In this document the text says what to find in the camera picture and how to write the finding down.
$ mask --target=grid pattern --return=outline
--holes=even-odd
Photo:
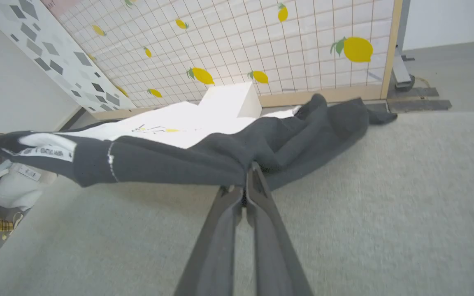
[[[188,78],[192,67],[210,73],[215,86],[262,71],[269,83],[254,83],[260,95],[382,83],[393,0],[287,0],[283,22],[276,0],[131,3],[83,0],[59,20],[139,107],[201,99],[210,85]],[[189,27],[179,28],[177,19]],[[330,53],[335,41],[350,36],[371,43],[371,62]]]

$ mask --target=clothing tag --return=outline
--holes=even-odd
[[[22,164],[19,170],[17,170],[19,173],[31,178],[32,180],[39,181],[41,178],[41,174],[34,171],[30,167],[27,167],[26,165]]]
[[[45,146],[40,146],[36,148],[27,148],[17,153],[12,152],[10,150],[6,150],[5,148],[3,148],[2,150],[13,156],[19,156],[19,157],[51,157],[51,158],[60,159],[64,161],[70,161],[70,162],[72,162],[72,159],[73,159],[73,154],[71,151],[65,148],[52,146],[52,145],[45,145]]]

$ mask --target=white wall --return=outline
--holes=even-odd
[[[0,132],[53,131],[75,103],[0,31]]]
[[[474,0],[411,0],[403,49],[474,42]]]

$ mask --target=wooden frame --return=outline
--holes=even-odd
[[[385,72],[381,86],[377,86],[376,84],[368,84],[367,86],[325,88],[317,92],[293,92],[288,94],[259,96],[261,105],[263,107],[301,105],[306,103],[314,93],[322,94],[330,103],[344,102],[356,97],[361,97],[361,99],[364,101],[372,99],[387,99],[387,92],[389,91],[389,83],[391,81],[391,74],[393,72],[395,45],[397,41],[398,28],[400,26],[402,4],[403,0],[395,0],[393,8],[393,22],[391,23],[391,33],[389,37],[389,48],[387,51],[387,62],[385,64]],[[129,110],[98,112],[93,113],[93,116],[98,120],[128,118],[149,110],[153,110],[155,108],[156,107],[147,107]]]

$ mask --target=white box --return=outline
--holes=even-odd
[[[214,86],[203,96],[199,107],[211,118],[259,118],[262,107],[252,82]]]

